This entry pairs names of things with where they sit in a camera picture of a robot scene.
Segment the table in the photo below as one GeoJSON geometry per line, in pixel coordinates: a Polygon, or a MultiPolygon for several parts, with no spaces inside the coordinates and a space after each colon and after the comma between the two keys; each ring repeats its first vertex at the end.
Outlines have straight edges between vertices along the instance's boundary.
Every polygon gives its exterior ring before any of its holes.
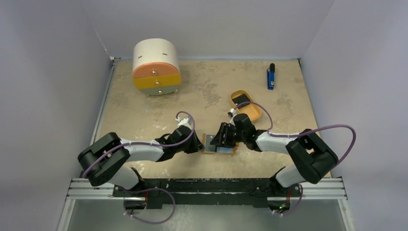
{"type": "MultiPolygon", "coordinates": [[[[216,134],[228,122],[230,94],[246,90],[272,115],[274,132],[294,133],[317,127],[297,60],[273,61],[276,86],[267,89],[265,61],[182,61],[181,86],[177,93],[145,95],[133,85],[132,62],[118,63],[106,104],[100,137],[116,132],[119,137],[150,141],[177,127],[175,115],[187,111],[196,121],[196,133],[216,134]]],[[[270,125],[263,112],[257,129],[270,125]]],[[[164,162],[127,163],[145,178],[266,178],[293,162],[288,155],[258,153],[240,145],[235,155],[178,153],[164,162]]]]}

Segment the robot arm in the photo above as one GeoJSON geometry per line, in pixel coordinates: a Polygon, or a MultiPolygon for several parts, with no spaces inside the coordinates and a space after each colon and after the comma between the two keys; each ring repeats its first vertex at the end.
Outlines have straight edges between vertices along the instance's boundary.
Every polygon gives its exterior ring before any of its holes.
{"type": "Polygon", "coordinates": [[[188,140],[175,145],[190,135],[191,123],[189,117],[184,118],[179,121],[178,128],[173,133],[165,134],[152,141],[129,141],[110,132],[81,152],[78,161],[92,186],[108,182],[131,189],[143,179],[136,169],[123,166],[125,162],[140,160],[161,162],[173,158],[178,152],[190,154],[203,149],[204,146],[197,138],[195,131],[188,140]],[[97,162],[104,153],[118,146],[120,146],[118,149],[97,162]]]}
{"type": "Polygon", "coordinates": [[[283,188],[304,181],[317,184],[337,165],[338,157],[316,133],[301,137],[293,137],[293,135],[271,136],[266,130],[255,129],[248,115],[238,114],[234,115],[229,124],[221,124],[210,144],[232,148],[237,142],[243,142],[248,149],[257,152],[272,151],[288,154],[294,165],[281,169],[271,178],[271,181],[283,188]]]}

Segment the blue marker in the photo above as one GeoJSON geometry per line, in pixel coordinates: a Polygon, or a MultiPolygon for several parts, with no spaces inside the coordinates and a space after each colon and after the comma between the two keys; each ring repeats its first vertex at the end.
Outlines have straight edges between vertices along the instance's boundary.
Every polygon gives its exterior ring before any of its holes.
{"type": "Polygon", "coordinates": [[[268,89],[273,90],[275,87],[275,64],[270,64],[267,70],[268,89]]]}

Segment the small box with gray panel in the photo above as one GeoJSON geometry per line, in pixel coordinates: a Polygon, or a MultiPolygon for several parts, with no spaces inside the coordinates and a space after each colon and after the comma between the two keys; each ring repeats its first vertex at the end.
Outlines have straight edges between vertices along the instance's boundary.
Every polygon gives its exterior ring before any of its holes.
{"type": "Polygon", "coordinates": [[[174,45],[161,38],[146,39],[133,50],[133,82],[148,95],[177,92],[181,83],[174,45]]]}

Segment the white wall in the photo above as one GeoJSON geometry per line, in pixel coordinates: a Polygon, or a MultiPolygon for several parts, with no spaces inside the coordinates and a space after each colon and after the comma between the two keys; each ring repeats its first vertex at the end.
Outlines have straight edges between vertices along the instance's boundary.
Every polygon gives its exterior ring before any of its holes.
{"type": "Polygon", "coordinates": [[[109,65],[80,1],[0,1],[2,230],[57,228],[109,65]]]}
{"type": "MultiPolygon", "coordinates": [[[[408,226],[408,1],[336,0],[303,56],[319,126],[346,123],[357,142],[343,175],[357,230],[408,226]]],[[[341,153],[347,131],[327,131],[341,153]]]]}
{"type": "Polygon", "coordinates": [[[181,58],[299,58],[334,0],[83,0],[109,55],[143,39],[181,58]]]}

